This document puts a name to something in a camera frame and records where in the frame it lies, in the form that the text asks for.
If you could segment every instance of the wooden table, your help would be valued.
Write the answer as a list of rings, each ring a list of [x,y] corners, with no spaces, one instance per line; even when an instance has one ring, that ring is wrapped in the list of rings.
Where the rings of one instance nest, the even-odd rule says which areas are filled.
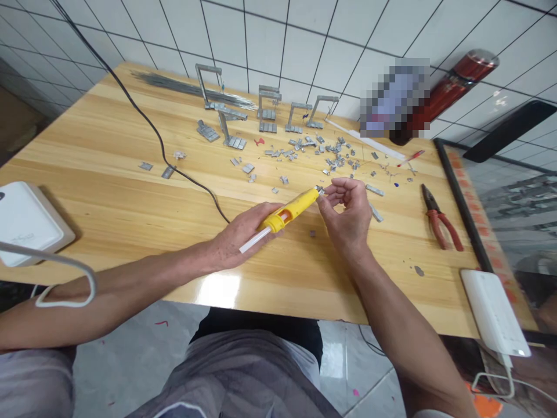
[[[300,152],[294,162],[287,158],[278,162],[264,155],[271,145],[289,149],[289,139],[315,135],[316,129],[305,127],[303,135],[284,132],[289,103],[277,108],[277,134],[260,134],[254,111],[248,112],[248,121],[230,121],[230,133],[248,142],[243,151],[238,151],[222,145],[217,112],[205,110],[202,98],[148,86],[132,71],[163,72],[129,63],[117,68],[124,85],[160,131],[168,159],[173,160],[174,151],[184,151],[187,158],[176,163],[178,168],[207,185],[230,219],[254,204],[287,202],[314,185],[329,184],[331,178],[322,170],[328,168],[325,158],[331,157],[330,153],[317,156],[311,149]],[[256,103],[254,95],[227,92]],[[316,113],[316,120],[322,121],[323,117],[323,113]],[[302,125],[300,115],[297,118],[294,123]],[[199,135],[199,119],[214,127],[221,138],[209,143]],[[339,117],[332,120],[357,129],[354,121]],[[417,170],[413,176],[408,168],[394,167],[397,161],[393,158],[379,154],[374,160],[372,148],[327,123],[319,134],[325,144],[334,144],[338,136],[344,136],[356,151],[353,158],[361,163],[355,178],[385,191],[385,197],[369,193],[385,220],[380,224],[372,221],[368,244],[387,273],[439,333],[477,337],[459,270],[476,268],[478,263],[433,143],[414,139],[399,149],[406,155],[426,150],[413,161]],[[259,138],[265,145],[256,146],[254,140]],[[379,141],[398,148],[386,139]],[[242,165],[235,167],[230,162],[240,156],[242,165],[255,166],[255,183],[248,183]],[[139,168],[142,161],[153,164],[153,169]],[[383,170],[380,164],[389,167]],[[0,170],[0,184],[27,181],[40,186],[78,236],[61,254],[102,270],[208,240],[226,226],[205,191],[178,174],[168,180],[161,178],[164,169],[154,132],[108,75]],[[371,177],[371,171],[377,175]],[[390,177],[386,171],[397,175]],[[333,176],[351,172],[345,165]],[[280,182],[282,175],[288,176],[290,184]],[[439,249],[428,226],[421,183],[428,186],[453,222],[465,246],[463,253]],[[274,194],[272,188],[278,188],[279,193]],[[315,238],[310,237],[310,230],[316,231]],[[415,266],[424,276],[416,273]],[[23,283],[60,283],[78,275],[70,267],[51,262],[15,269],[0,266],[0,279]],[[367,323],[316,205],[293,222],[281,239],[244,265],[199,278],[166,299]],[[522,321],[529,320],[527,311],[520,311],[519,316]]]

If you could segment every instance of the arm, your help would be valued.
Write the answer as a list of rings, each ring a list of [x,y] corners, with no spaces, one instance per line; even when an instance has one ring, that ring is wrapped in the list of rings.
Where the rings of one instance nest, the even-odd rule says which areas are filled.
[[[238,215],[207,242],[175,253],[146,257],[97,274],[97,296],[83,308],[37,308],[31,299],[0,315],[1,351],[82,344],[113,331],[164,295],[193,279],[239,266],[269,240],[245,254],[239,248],[261,221],[281,204],[262,203]],[[81,301],[89,294],[85,277],[56,286],[47,301]]]
[[[409,417],[436,409],[475,417],[472,397],[432,326],[391,281],[367,246],[371,208],[361,181],[335,178],[318,199],[329,236],[348,266],[371,328],[400,381]],[[333,207],[342,203],[341,214]]]

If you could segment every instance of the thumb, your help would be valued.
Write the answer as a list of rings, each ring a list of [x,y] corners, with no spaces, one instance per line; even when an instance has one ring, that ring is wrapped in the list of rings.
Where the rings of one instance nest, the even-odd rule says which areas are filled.
[[[331,206],[331,202],[325,196],[319,196],[317,198],[317,205],[319,206],[319,211],[321,216],[325,219],[325,222],[332,221],[335,215],[338,215]]]

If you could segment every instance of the black cable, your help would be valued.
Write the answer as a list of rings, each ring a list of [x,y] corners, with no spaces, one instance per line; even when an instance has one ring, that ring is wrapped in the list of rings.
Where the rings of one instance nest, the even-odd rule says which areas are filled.
[[[367,344],[367,346],[377,355],[383,356],[383,357],[387,357],[387,354],[385,354],[383,352],[383,350],[381,350],[379,347],[377,347],[376,345],[374,345],[373,343],[369,342],[368,340],[366,340],[366,338],[364,337],[364,333],[361,330],[361,325],[358,325],[358,328],[360,329],[360,335],[361,335],[361,339],[364,340],[364,342]]]
[[[162,137],[161,134],[159,134],[158,130],[156,129],[155,125],[153,125],[153,123],[151,122],[151,120],[147,117],[147,115],[144,114],[144,112],[139,108],[139,106],[133,101],[132,97],[130,96],[128,90],[124,87],[123,83],[120,81],[120,79],[118,78],[118,76],[115,74],[115,72],[112,70],[112,68],[110,68],[110,66],[106,63],[106,61],[99,55],[99,53],[91,46],[91,44],[89,43],[89,41],[87,41],[87,39],[85,39],[85,37],[83,36],[83,34],[79,31],[79,29],[77,29],[77,26],[75,25],[75,23],[72,21],[72,19],[69,17],[69,15],[66,13],[66,11],[64,10],[64,8],[61,6],[60,3],[58,3],[58,0],[50,0],[50,2],[54,5],[54,7],[56,7],[56,9],[60,12],[60,14],[62,15],[62,17],[64,17],[64,19],[68,22],[68,24],[71,26],[71,28],[74,30],[74,32],[79,36],[79,38],[81,39],[81,41],[85,44],[85,46],[87,46],[87,48],[91,51],[91,53],[105,66],[105,68],[109,71],[109,73],[114,77],[114,79],[116,80],[116,82],[118,83],[118,85],[120,86],[120,88],[123,90],[124,94],[126,95],[126,97],[128,98],[129,102],[132,104],[132,106],[134,107],[135,110],[137,110],[139,112],[139,114],[141,116],[143,116],[143,118],[147,121],[147,123],[152,127],[153,131],[155,131],[155,134],[157,134],[157,138],[158,141],[161,143],[161,151],[162,151],[162,159],[164,160],[164,162],[167,164],[168,167],[170,167],[171,169],[173,169],[174,171],[176,171],[178,174],[181,174],[182,176],[184,176],[185,178],[187,178],[190,182],[194,183],[196,186],[201,187],[202,189],[206,190],[211,197],[213,198],[213,201],[215,202],[215,206],[216,209],[219,211],[220,216],[223,217],[223,219],[229,224],[230,221],[228,220],[228,218],[226,218],[225,214],[222,212],[222,210],[220,209],[220,205],[219,202],[216,199],[216,196],[213,194],[212,191],[210,191],[207,187],[205,187],[204,185],[202,185],[201,183],[196,182],[193,178],[189,177],[187,174],[183,173],[182,171],[178,170],[176,167],[174,167],[173,165],[171,165],[168,160],[167,157],[165,155],[165,151],[164,151],[164,142],[162,141]]]

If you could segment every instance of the red-handled pliers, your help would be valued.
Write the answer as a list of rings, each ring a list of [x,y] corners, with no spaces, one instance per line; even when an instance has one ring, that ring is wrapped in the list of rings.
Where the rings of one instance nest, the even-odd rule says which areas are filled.
[[[439,220],[447,227],[449,233],[451,234],[451,238],[453,239],[454,247],[457,251],[464,251],[464,247],[462,246],[462,242],[458,237],[457,231],[454,229],[453,224],[447,219],[444,213],[441,212],[439,209],[439,205],[435,201],[435,198],[429,191],[429,189],[422,184],[422,193],[424,194],[425,204],[428,207],[427,216],[429,216],[429,223],[433,229],[433,234],[435,238],[437,238],[437,242],[442,250],[448,250],[449,245],[445,241],[445,237],[441,232],[441,228],[439,226]]]

